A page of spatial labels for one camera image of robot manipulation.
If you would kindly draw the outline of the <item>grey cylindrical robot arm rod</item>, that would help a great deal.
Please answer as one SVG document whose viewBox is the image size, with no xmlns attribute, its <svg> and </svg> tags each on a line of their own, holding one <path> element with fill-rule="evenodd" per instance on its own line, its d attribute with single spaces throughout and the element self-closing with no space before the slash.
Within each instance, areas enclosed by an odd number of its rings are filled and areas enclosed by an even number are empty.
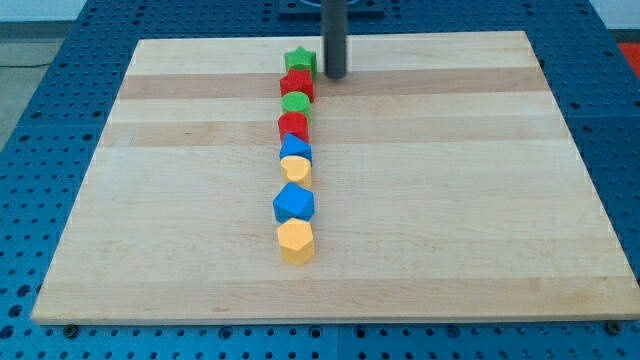
<svg viewBox="0 0 640 360">
<path fill-rule="evenodd" d="M 330 79 L 342 79 L 347 73 L 347 20 L 345 0 L 321 1 L 324 71 Z"/>
</svg>

